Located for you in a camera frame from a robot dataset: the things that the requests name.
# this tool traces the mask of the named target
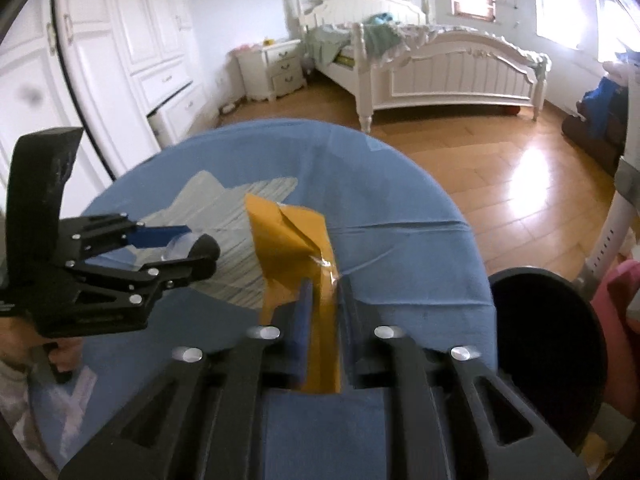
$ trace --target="silver rivet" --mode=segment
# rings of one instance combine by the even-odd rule
[[[197,363],[204,356],[202,350],[199,348],[188,348],[186,346],[174,348],[171,354],[176,361],[183,361],[185,363]]]
[[[276,326],[252,326],[246,334],[252,339],[273,340],[280,337],[280,329]]]
[[[456,361],[471,361],[480,357],[480,352],[473,346],[455,346],[450,351]]]
[[[373,333],[380,339],[395,339],[404,336],[404,331],[399,326],[377,326]]]

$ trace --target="white nightstand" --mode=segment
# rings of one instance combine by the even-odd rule
[[[300,66],[300,40],[281,41],[236,53],[246,96],[270,102],[306,86]]]

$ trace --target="human hand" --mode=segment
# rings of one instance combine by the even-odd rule
[[[57,343],[49,353],[49,361],[60,372],[74,370],[82,357],[82,339],[47,339],[38,334],[28,320],[21,317],[0,318],[0,360],[12,367],[31,363],[31,349],[46,343]]]

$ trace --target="wardrobe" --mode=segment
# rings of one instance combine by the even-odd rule
[[[29,0],[0,44],[0,206],[17,138],[84,126],[62,216],[218,111],[185,0]]]

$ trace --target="orange envelope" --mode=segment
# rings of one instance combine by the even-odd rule
[[[251,194],[244,200],[265,281],[260,323],[269,324],[275,308],[295,301],[302,281],[310,279],[314,305],[302,391],[337,393],[340,372],[334,291],[338,269],[324,216],[311,209],[278,204]]]

